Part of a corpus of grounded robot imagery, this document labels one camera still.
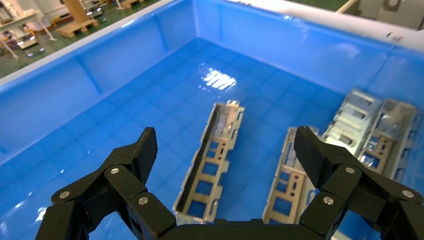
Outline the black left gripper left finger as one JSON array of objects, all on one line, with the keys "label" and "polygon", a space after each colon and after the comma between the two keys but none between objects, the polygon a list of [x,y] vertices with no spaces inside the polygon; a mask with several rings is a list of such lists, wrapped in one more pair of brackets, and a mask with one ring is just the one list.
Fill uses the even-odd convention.
[{"label": "black left gripper left finger", "polygon": [[146,186],[157,153],[153,127],[136,142],[113,149],[98,169],[52,195],[36,239],[87,240],[112,213],[137,239],[162,238],[176,227],[176,218]]}]

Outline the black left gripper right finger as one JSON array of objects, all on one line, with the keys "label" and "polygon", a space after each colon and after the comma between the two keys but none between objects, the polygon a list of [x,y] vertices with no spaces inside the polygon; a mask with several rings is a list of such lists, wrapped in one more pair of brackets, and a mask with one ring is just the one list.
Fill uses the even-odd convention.
[{"label": "black left gripper right finger", "polygon": [[328,240],[351,211],[383,240],[423,239],[424,199],[416,190],[366,168],[346,148],[321,141],[308,126],[297,128],[294,150],[319,190],[300,225]]}]

